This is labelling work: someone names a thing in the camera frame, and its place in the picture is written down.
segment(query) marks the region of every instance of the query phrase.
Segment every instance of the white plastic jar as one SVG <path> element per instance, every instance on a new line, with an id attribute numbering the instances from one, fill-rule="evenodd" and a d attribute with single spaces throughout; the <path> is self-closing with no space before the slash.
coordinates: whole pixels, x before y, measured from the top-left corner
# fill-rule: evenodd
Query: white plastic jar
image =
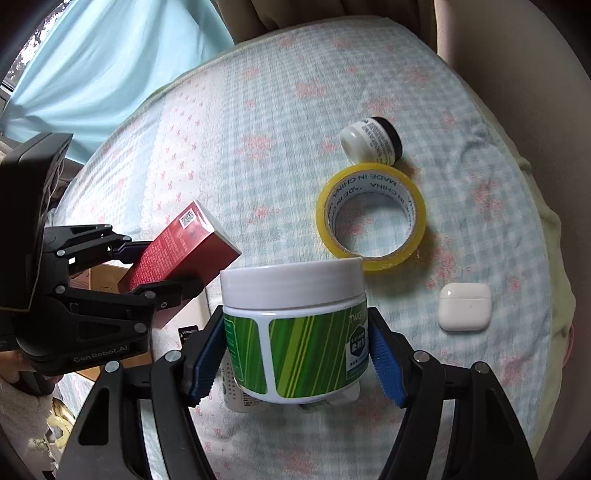
<path id="1" fill-rule="evenodd" d="M 373 116 L 341 130 L 340 144 L 349 161 L 382 163 L 393 166 L 402 157 L 402 142 L 394 126 L 385 118 Z"/>
<path id="2" fill-rule="evenodd" d="M 228 349 L 246 393 L 303 404 L 359 389 L 369 361 L 361 258 L 223 270 L 221 280 Z"/>

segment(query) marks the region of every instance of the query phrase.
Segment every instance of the white label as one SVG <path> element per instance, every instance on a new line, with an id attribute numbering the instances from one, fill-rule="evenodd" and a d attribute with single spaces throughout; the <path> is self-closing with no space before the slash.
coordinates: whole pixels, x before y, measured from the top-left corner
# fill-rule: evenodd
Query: white label
<path id="1" fill-rule="evenodd" d="M 195 215 L 193 209 L 190 208 L 189 210 L 187 210 L 187 213 L 185 213 L 180 219 L 178 219 L 178 221 L 181 222 L 181 227 L 183 227 L 184 230 L 189 225 L 191 225 L 191 223 L 193 223 L 196 220 L 196 218 L 197 215 Z"/>
<path id="2" fill-rule="evenodd" d="M 369 355 L 368 321 L 359 325 L 347 339 L 345 344 L 346 376 L 352 377 L 362 368 Z"/>
<path id="3" fill-rule="evenodd" d="M 240 389 L 236 380 L 234 380 L 232 360 L 227 350 L 222 360 L 222 385 L 224 403 L 232 411 L 238 413 L 256 413 L 269 406 L 267 402 L 253 398 Z"/>
<path id="4" fill-rule="evenodd" d="M 367 143 L 377 163 L 392 166 L 396 160 L 394 146 L 386 130 L 372 118 L 351 125 Z"/>

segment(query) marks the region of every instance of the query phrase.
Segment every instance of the blue curtain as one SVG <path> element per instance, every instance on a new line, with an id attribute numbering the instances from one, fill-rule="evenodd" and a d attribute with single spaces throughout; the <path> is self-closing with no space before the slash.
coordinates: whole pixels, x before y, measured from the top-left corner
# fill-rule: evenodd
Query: blue curtain
<path id="1" fill-rule="evenodd" d="M 0 129 L 74 133 L 86 163 L 159 87 L 233 41 L 210 0 L 74 0 L 29 62 Z"/>

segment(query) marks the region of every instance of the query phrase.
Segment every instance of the qr code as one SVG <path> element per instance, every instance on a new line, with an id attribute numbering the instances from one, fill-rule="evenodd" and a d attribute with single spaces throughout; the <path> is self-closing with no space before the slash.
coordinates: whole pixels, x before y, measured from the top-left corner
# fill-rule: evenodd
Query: qr code
<path id="1" fill-rule="evenodd" d="M 183 229 L 187 228 L 197 218 L 193 209 L 189 209 L 178 221 L 181 222 Z"/>

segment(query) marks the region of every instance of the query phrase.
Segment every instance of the window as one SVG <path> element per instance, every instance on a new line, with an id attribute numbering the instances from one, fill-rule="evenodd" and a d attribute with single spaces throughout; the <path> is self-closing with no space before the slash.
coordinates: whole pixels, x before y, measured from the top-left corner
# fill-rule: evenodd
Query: window
<path id="1" fill-rule="evenodd" d="M 19 52 L 18 57 L 15 59 L 14 63 L 8 70 L 8 74 L 2 82 L 3 85 L 9 90 L 14 90 L 14 87 L 17 86 L 17 83 L 20 80 L 22 73 L 25 71 L 27 64 L 31 61 L 35 55 L 35 52 L 39 48 L 39 45 L 41 45 L 41 42 L 45 40 L 47 34 L 56 24 L 57 19 L 60 18 L 61 14 L 66 10 L 69 3 L 70 0 L 63 0 L 55 8 L 55 10 L 51 12 L 43 22 L 41 22 L 41 24 L 35 30 L 35 33 L 31 36 L 31 38 L 29 38 L 27 43 L 25 43 L 25 46 Z"/>

